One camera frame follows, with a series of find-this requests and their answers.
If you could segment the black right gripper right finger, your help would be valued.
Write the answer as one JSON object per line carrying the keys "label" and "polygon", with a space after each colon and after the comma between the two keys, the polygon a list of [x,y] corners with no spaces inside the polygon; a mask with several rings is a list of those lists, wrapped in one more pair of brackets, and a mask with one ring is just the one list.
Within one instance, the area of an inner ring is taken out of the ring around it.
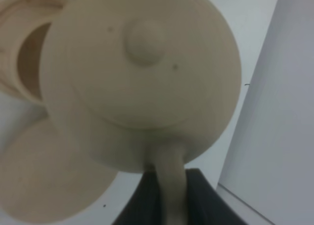
{"label": "black right gripper right finger", "polygon": [[186,170],[189,225],[246,225],[216,193],[199,169]]}

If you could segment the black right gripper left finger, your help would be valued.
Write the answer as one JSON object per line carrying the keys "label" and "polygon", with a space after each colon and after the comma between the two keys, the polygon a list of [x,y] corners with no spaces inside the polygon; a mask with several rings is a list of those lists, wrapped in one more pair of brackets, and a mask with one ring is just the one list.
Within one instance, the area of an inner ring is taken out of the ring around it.
{"label": "black right gripper left finger", "polygon": [[162,209],[157,174],[145,172],[115,225],[161,225]]}

